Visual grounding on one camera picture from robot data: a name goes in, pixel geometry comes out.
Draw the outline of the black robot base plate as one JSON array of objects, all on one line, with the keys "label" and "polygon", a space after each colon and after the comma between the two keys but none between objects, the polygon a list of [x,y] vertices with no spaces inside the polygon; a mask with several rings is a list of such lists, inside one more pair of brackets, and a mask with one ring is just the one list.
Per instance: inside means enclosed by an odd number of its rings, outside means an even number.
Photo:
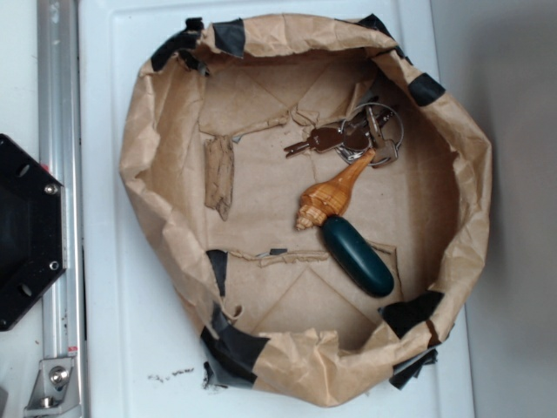
[{"label": "black robot base plate", "polygon": [[11,330],[65,271],[64,186],[1,136],[1,330]]}]

